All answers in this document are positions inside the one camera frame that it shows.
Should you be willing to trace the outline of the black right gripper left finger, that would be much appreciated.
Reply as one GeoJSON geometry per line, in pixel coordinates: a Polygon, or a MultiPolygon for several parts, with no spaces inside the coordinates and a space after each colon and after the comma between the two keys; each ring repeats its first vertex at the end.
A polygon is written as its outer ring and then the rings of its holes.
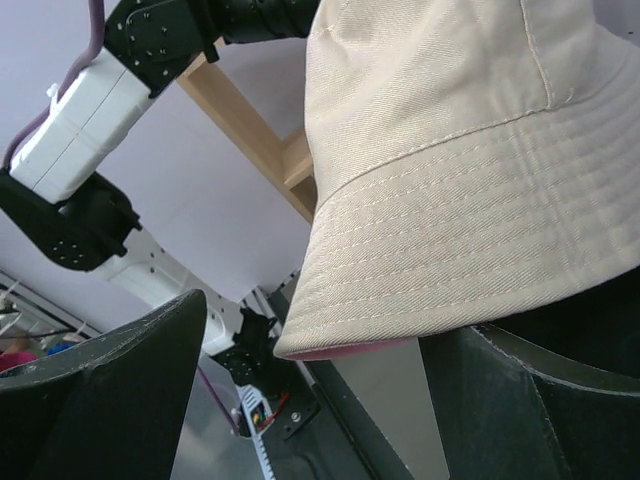
{"type": "Polygon", "coordinates": [[[1,375],[4,479],[167,479],[207,317],[191,290],[1,375]]]}

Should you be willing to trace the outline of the beige bucket hat pink lining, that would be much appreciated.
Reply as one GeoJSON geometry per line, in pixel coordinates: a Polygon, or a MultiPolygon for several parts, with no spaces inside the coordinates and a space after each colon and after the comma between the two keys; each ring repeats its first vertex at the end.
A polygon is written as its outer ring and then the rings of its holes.
{"type": "Polygon", "coordinates": [[[589,1],[323,1],[317,205],[274,352],[328,359],[639,264],[639,49],[589,1]]]}

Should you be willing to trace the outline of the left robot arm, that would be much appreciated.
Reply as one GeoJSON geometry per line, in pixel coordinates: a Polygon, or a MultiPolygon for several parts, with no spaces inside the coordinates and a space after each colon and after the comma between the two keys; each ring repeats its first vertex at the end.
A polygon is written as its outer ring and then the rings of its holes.
{"type": "Polygon", "coordinates": [[[314,1],[121,1],[89,5],[88,47],[48,106],[9,143],[1,163],[4,213],[53,263],[94,272],[150,307],[200,290],[202,350],[239,386],[289,393],[298,367],[275,357],[274,322],[225,299],[164,251],[100,163],[198,57],[216,42],[248,44],[309,34],[314,1]]]}

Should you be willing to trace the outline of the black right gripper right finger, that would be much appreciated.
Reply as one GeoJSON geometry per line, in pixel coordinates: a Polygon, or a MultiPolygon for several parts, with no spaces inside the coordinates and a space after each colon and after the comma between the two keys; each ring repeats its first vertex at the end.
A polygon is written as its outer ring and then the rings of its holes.
{"type": "Polygon", "coordinates": [[[495,325],[422,340],[453,479],[636,479],[639,381],[495,325]]]}

